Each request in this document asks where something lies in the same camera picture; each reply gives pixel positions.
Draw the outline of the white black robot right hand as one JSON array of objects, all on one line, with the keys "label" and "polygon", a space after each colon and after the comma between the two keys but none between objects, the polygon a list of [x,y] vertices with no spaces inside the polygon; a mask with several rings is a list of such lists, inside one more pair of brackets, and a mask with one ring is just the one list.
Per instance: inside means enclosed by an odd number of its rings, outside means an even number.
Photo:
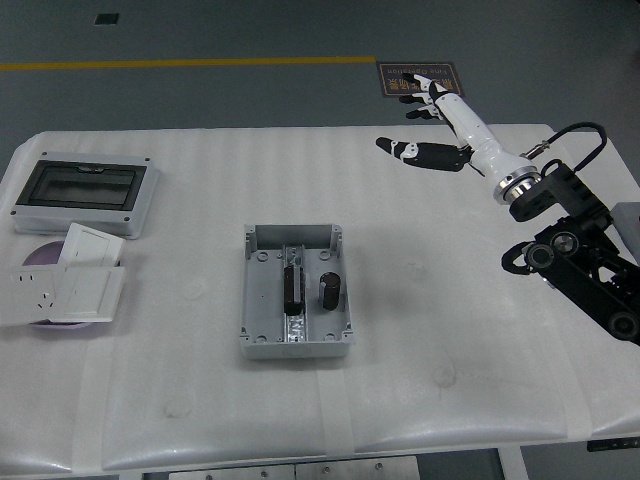
[{"label": "white black robot right hand", "polygon": [[459,172],[469,165],[496,188],[538,176],[528,160],[503,149],[488,126],[459,95],[418,74],[405,73],[403,77],[420,88],[418,93],[400,98],[402,103],[421,105],[408,112],[406,117],[444,121],[455,135],[457,143],[402,142],[380,137],[376,140],[380,149],[404,164],[417,168]]}]

